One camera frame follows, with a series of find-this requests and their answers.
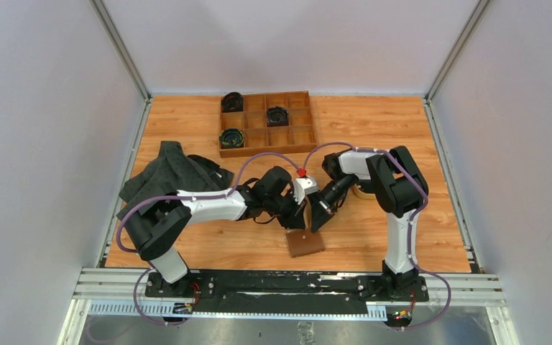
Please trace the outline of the yellow oval card tray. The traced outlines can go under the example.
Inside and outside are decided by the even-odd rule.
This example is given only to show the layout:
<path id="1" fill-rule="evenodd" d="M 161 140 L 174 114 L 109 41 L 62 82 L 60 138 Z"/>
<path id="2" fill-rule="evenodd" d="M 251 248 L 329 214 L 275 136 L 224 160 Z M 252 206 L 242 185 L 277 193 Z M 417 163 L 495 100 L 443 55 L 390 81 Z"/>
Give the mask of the yellow oval card tray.
<path id="1" fill-rule="evenodd" d="M 352 186 L 352 191 L 353 191 L 353 194 L 357 197 L 357 198 L 360 198 L 360 199 L 363 199 L 363 200 L 373 200 L 375 199 L 375 195 L 373 193 L 365 193 L 360 187 L 359 185 L 353 185 Z"/>

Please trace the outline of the brown leather card holder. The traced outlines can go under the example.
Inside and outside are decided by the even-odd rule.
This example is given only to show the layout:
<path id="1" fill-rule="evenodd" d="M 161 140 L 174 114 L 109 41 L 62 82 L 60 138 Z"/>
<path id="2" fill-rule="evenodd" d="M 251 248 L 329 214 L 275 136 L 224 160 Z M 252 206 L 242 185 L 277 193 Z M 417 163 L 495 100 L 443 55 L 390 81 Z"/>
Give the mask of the brown leather card holder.
<path id="1" fill-rule="evenodd" d="M 294 230 L 286 233 L 285 239 L 292 258 L 302 257 L 322 252 L 326 249 L 320 233 L 312 233 L 309 229 Z"/>

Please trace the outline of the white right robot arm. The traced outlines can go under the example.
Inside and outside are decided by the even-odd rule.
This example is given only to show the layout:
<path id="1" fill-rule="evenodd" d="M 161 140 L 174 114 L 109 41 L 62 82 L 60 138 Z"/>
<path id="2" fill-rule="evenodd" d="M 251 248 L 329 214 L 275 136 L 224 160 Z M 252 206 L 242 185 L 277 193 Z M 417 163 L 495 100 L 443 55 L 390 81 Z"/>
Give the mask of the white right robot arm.
<path id="1" fill-rule="evenodd" d="M 335 216 L 353 186 L 367 187 L 387 217 L 387 253 L 379 279 L 358 282 L 359 296 L 399 300 L 413 294 L 420 284 L 417 218 L 426 206 L 429 189 L 408 148 L 351 148 L 326 155 L 322 168 L 331 180 L 308 196 L 310 230 L 316 233 Z"/>

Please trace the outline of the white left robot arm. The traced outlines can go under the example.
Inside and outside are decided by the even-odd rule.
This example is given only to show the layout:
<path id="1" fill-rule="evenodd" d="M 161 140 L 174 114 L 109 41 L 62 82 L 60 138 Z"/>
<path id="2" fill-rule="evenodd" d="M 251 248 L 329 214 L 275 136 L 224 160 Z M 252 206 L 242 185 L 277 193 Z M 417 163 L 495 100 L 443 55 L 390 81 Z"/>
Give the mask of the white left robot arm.
<path id="1" fill-rule="evenodd" d="M 139 202 L 123 215 L 121 226 L 141 260 L 155 268 L 175 297 L 191 288 L 188 266 L 174 243 L 187 226 L 209 221 L 243 221 L 267 213 L 285 229 L 304 229 L 306 198 L 316 192 L 313 178 L 293 178 L 282 167 L 269 169 L 225 190 L 176 190 Z"/>

